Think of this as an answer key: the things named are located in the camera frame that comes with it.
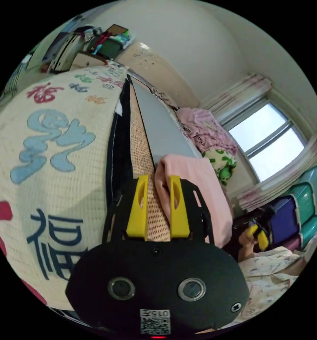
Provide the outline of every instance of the folded pink clothing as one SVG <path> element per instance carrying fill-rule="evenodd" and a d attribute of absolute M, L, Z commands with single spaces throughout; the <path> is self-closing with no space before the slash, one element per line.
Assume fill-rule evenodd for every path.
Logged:
<path fill-rule="evenodd" d="M 205 152 L 211 148 L 226 150 L 235 156 L 237 144 L 209 110 L 181 108 L 176 112 L 182 128 L 195 146 Z"/>
<path fill-rule="evenodd" d="M 198 186 L 211 214 L 215 245 L 222 248 L 232 236 L 233 218 L 225 194 L 207 158 L 167 155 L 160 159 L 155 186 L 162 208 L 170 221 L 170 176 L 177 175 Z"/>

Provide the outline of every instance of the person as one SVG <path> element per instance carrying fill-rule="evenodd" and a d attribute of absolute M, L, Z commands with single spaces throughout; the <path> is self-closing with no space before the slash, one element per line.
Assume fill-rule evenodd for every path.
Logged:
<path fill-rule="evenodd" d="M 225 329 L 247 321 L 262 313 L 277 301 L 295 282 L 317 247 L 317 234 L 311 239 L 303 255 L 292 253 L 285 247 L 277 247 L 260 253 L 254 252 L 256 240 L 247 236 L 247 229 L 240 235 L 242 246 L 238 264 L 249 289 L 249 300 L 238 317 Z M 201 333 L 215 331 L 208 329 Z"/>

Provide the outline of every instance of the screw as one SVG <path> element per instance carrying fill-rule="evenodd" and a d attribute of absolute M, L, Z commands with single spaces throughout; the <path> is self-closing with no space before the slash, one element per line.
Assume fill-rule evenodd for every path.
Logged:
<path fill-rule="evenodd" d="M 152 255 L 154 255 L 154 256 L 160 256 L 160 255 L 162 255 L 162 254 L 163 254 L 163 251 L 162 251 L 161 248 L 154 248 L 154 249 L 152 250 Z"/>
<path fill-rule="evenodd" d="M 239 311 L 241 309 L 242 305 L 240 304 L 240 302 L 235 303 L 234 305 L 232 305 L 232 307 L 230 308 L 230 310 L 233 313 L 236 313 L 237 311 Z"/>

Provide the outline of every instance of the qr code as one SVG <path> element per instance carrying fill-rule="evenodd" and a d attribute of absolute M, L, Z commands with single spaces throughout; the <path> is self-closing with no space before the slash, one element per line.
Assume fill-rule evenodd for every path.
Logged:
<path fill-rule="evenodd" d="M 141 318 L 141 333 L 150 335 L 170 334 L 170 319 Z"/>

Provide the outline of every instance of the teal storage box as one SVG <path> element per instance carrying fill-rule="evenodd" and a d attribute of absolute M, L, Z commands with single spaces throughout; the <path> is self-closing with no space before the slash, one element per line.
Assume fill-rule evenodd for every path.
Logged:
<path fill-rule="evenodd" d="M 292 196 L 298 212 L 298 224 L 302 226 L 315 214 L 313 190 L 310 184 L 293 185 L 283 196 Z"/>
<path fill-rule="evenodd" d="M 297 184 L 308 183 L 312 187 L 314 202 L 317 204 L 317 165 L 307 170 L 298 179 Z"/>
<path fill-rule="evenodd" d="M 303 224 L 300 236 L 301 236 L 301 248 L 305 248 L 310 239 L 317 232 L 317 215 L 312 216 L 305 224 Z"/>

